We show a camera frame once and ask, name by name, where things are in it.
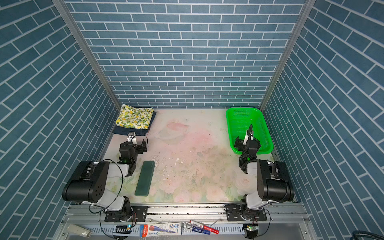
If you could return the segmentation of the dark green rectangular board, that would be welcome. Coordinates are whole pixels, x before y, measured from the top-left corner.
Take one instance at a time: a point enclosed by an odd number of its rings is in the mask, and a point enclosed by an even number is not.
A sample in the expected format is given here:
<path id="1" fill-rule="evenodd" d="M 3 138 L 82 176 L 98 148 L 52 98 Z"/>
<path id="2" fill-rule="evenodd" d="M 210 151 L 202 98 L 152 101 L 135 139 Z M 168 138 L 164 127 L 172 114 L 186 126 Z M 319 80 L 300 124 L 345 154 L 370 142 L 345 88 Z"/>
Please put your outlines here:
<path id="1" fill-rule="evenodd" d="M 144 161 L 139 175 L 135 196 L 147 197 L 150 192 L 153 174 L 156 163 L 154 161 Z"/>

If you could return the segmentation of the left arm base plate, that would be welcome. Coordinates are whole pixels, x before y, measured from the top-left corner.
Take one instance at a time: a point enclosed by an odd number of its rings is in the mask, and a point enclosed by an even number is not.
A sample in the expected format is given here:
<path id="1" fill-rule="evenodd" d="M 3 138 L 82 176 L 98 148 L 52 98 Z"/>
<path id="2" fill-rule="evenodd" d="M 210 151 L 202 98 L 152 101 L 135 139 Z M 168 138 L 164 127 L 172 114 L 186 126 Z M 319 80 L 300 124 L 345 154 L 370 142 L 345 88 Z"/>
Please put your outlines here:
<path id="1" fill-rule="evenodd" d="M 148 206 L 131 206 L 130 208 L 123 208 L 119 211 L 106 211 L 106 223 L 141 223 L 145 222 Z"/>

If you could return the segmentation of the aluminium front rail frame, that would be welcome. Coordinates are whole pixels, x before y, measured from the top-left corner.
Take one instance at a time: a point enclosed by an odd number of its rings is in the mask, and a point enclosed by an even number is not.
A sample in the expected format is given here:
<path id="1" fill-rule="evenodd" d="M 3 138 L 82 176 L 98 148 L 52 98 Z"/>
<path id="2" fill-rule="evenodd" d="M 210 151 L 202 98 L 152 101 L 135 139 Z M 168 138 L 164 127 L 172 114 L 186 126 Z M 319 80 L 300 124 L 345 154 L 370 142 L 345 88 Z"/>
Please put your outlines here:
<path id="1" fill-rule="evenodd" d="M 182 234 L 178 236 L 159 236 L 163 238 L 182 238 L 193 235 L 201 238 L 223 238 L 235 236 L 243 239 L 253 231 L 259 240 L 315 240 L 315 230 L 303 204 L 287 203 L 269 205 L 264 208 L 267 220 L 264 222 L 240 221 L 228 222 L 224 211 L 225 203 L 208 204 L 133 204 L 148 206 L 148 213 L 143 223 L 106 223 L 105 214 L 97 214 L 85 205 L 71 205 L 64 220 L 54 235 L 55 240 L 95 240 L 140 238 L 140 226 L 147 224 L 182 223 Z M 219 230 L 219 234 L 210 235 L 186 231 L 184 226 L 190 220 Z M 89 238 L 84 238 L 67 231 L 68 225 L 78 225 L 92 231 Z"/>

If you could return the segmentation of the marker package box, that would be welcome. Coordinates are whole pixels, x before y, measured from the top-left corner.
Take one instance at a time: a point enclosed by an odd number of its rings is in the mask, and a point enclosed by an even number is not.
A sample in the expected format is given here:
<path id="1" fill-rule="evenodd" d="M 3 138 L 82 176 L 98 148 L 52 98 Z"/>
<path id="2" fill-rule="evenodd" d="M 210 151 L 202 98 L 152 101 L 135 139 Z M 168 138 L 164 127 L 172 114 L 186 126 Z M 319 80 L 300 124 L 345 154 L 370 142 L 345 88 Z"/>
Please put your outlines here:
<path id="1" fill-rule="evenodd" d="M 140 226 L 140 237 L 178 236 L 182 234 L 182 223 L 147 224 Z"/>

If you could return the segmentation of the green plastic basket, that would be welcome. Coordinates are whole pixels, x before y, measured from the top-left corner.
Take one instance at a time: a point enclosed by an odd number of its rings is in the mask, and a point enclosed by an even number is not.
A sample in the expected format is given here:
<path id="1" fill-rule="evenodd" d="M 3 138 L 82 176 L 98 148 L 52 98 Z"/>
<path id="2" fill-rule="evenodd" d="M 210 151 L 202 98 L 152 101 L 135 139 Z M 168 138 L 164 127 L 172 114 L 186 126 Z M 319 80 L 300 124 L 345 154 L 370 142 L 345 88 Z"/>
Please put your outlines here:
<path id="1" fill-rule="evenodd" d="M 229 108 L 226 111 L 226 119 L 230 147 L 235 154 L 242 153 L 235 147 L 236 138 L 243 140 L 250 126 L 253 126 L 254 138 L 261 143 L 258 155 L 267 155 L 273 151 L 274 144 L 264 115 L 260 110 L 246 107 Z"/>

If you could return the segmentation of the yellow floral skirt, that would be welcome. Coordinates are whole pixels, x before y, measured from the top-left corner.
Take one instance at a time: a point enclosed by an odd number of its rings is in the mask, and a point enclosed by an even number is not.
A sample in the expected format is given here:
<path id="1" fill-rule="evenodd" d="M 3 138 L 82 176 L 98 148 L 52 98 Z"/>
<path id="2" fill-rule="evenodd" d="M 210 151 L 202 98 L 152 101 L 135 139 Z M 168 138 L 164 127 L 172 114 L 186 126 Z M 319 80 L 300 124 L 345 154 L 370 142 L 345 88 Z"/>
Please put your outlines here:
<path id="1" fill-rule="evenodd" d="M 136 108 L 122 105 L 116 120 L 116 126 L 127 129 L 148 130 L 153 115 L 153 108 Z"/>

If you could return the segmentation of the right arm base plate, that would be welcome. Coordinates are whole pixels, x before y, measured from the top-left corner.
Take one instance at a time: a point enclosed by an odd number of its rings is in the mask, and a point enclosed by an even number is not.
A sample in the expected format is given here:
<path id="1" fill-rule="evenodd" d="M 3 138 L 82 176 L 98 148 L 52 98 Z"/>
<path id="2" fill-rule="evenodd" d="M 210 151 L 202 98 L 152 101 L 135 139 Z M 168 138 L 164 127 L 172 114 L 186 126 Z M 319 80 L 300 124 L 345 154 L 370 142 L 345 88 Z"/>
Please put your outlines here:
<path id="1" fill-rule="evenodd" d="M 264 222 L 267 220 L 266 212 L 263 210 L 250 210 L 238 204 L 224 205 L 224 211 L 228 222 L 255 221 Z"/>

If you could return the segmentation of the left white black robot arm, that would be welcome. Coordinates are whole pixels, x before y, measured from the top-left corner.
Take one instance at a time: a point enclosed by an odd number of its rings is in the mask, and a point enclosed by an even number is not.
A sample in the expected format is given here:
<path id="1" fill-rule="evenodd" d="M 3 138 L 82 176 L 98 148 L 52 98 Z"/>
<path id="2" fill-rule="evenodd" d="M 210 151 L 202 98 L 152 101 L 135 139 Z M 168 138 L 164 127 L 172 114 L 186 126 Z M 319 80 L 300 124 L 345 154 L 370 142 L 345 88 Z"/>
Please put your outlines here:
<path id="1" fill-rule="evenodd" d="M 147 144 L 145 140 L 140 144 L 133 140 L 122 143 L 117 162 L 110 159 L 80 162 L 64 187 L 62 198 L 64 201 L 85 202 L 101 208 L 99 213 L 106 214 L 106 223 L 143 223 L 148 207 L 132 206 L 128 197 L 107 189 L 107 180 L 120 177 L 123 181 L 125 177 L 132 176 L 137 157 L 147 151 Z"/>

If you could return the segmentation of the grey white small device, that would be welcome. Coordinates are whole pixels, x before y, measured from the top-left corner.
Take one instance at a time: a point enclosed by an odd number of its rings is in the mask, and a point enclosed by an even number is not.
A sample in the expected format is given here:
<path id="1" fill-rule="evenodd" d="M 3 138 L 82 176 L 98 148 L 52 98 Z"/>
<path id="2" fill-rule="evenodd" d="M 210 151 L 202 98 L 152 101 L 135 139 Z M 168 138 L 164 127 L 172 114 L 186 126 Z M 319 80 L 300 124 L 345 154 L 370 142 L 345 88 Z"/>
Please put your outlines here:
<path id="1" fill-rule="evenodd" d="M 69 233 L 72 233 L 72 234 L 75 234 L 75 235 L 78 235 L 78 236 L 81 236 L 84 238 L 89 238 L 92 235 L 91 230 L 88 230 L 86 228 L 83 228 L 83 227 L 78 226 L 78 225 L 73 225 L 73 224 L 68 225 L 67 231 Z"/>

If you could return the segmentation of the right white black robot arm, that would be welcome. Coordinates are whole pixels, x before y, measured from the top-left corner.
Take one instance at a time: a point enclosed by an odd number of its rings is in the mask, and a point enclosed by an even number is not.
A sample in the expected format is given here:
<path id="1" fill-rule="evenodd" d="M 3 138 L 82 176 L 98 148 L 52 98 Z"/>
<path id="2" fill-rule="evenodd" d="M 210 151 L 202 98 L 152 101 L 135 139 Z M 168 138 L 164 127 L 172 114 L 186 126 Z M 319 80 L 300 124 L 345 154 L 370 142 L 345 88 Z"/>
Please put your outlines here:
<path id="1" fill-rule="evenodd" d="M 248 175 L 257 177 L 257 189 L 244 195 L 240 204 L 240 216 L 247 220 L 266 220 L 264 208 L 275 203 L 291 202 L 295 192 L 287 165 L 284 162 L 260 160 L 257 153 L 261 148 L 259 140 L 245 137 L 236 138 L 235 148 L 241 151 L 240 169 Z"/>

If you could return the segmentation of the blue marker pen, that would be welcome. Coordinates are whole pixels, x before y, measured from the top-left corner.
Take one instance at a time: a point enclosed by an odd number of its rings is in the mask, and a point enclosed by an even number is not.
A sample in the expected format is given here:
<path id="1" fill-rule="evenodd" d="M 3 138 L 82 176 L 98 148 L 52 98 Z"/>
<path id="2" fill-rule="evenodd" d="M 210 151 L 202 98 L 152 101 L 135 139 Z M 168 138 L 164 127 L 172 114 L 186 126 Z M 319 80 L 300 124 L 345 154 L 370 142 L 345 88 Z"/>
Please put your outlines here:
<path id="1" fill-rule="evenodd" d="M 186 231 L 190 231 L 190 232 L 194 232 L 194 233 L 205 234 L 205 235 L 211 234 L 211 232 L 209 230 L 205 230 L 204 228 L 200 228 L 200 227 L 189 225 L 189 224 L 186 224 L 184 226 L 184 228 Z"/>

